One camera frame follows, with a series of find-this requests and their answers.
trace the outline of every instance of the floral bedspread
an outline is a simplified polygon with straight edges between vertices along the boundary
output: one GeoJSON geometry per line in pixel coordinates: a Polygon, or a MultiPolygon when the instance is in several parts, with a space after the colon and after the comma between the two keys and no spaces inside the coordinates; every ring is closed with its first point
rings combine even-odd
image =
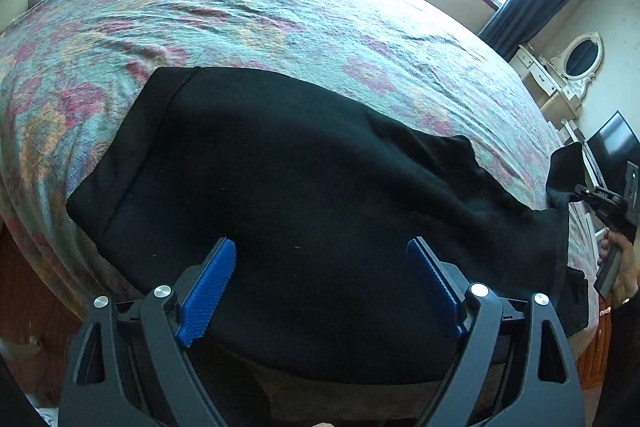
{"type": "MultiPolygon", "coordinates": [[[[516,198],[545,208],[558,139],[516,73],[422,0],[45,0],[0,36],[0,214],[31,266],[82,315],[135,290],[65,212],[159,66],[279,71],[431,134],[463,134],[516,198]]],[[[569,263],[596,265],[572,208],[569,263]]],[[[576,353],[597,323],[572,337],[576,353]]]]}

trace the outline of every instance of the black cloth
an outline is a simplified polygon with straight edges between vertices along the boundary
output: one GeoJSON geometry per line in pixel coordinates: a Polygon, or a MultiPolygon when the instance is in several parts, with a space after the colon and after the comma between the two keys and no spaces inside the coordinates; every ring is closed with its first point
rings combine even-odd
{"type": "Polygon", "coordinates": [[[566,265],[576,162],[579,145],[552,160],[556,207],[530,210],[465,137],[278,73],[161,68],[67,209],[143,292],[231,238],[210,328],[233,353],[313,380],[417,383],[455,349],[405,261],[417,235],[499,295],[547,293],[567,334],[587,325],[586,280],[566,265]]]}
{"type": "Polygon", "coordinates": [[[640,419],[640,292],[611,312],[607,371],[593,427],[632,427],[640,419]]]}
{"type": "Polygon", "coordinates": [[[0,356],[0,415],[4,418],[2,423],[5,425],[48,427],[47,422],[42,419],[18,387],[2,356],[0,356]]]}

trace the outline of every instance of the blue gripper pad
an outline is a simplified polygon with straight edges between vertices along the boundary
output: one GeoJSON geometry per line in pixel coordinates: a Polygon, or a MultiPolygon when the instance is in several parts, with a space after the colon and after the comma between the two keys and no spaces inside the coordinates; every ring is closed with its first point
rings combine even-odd
{"type": "Polygon", "coordinates": [[[448,280],[444,263],[438,260],[426,243],[417,239],[409,241],[406,255],[442,334],[456,340],[466,335],[462,311],[464,295],[453,280],[448,280]]]}
{"type": "Polygon", "coordinates": [[[180,328],[175,339],[183,349],[204,335],[235,268],[236,245],[227,239],[209,259],[180,307],[180,328]]]}

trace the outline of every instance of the wooden furniture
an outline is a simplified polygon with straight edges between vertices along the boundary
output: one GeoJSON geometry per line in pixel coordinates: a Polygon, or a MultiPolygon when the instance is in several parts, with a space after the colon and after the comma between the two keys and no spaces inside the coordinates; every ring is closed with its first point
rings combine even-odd
{"type": "Polygon", "coordinates": [[[521,44],[510,65],[520,75],[545,120],[556,129],[562,127],[562,120],[577,118],[576,110],[582,102],[548,60],[534,57],[533,50],[521,44]]]}
{"type": "MultiPolygon", "coordinates": [[[[606,311],[610,307],[611,297],[605,301],[600,299],[600,311],[606,311]]],[[[600,316],[598,329],[585,352],[575,362],[580,377],[580,386],[583,389],[602,384],[607,371],[607,357],[609,355],[609,343],[611,341],[611,315],[605,313],[600,316]]]]}
{"type": "Polygon", "coordinates": [[[0,337],[15,344],[27,344],[31,335],[42,341],[42,350],[33,358],[6,363],[23,393],[58,403],[66,345],[80,325],[4,230],[0,235],[0,337]]]}

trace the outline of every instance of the tv screen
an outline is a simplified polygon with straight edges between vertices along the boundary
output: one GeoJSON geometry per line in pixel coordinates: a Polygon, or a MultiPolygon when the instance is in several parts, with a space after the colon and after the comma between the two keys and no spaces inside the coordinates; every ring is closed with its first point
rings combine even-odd
{"type": "Polygon", "coordinates": [[[617,111],[601,129],[587,140],[602,172],[607,188],[623,194],[626,162],[640,166],[640,140],[617,111]]]}

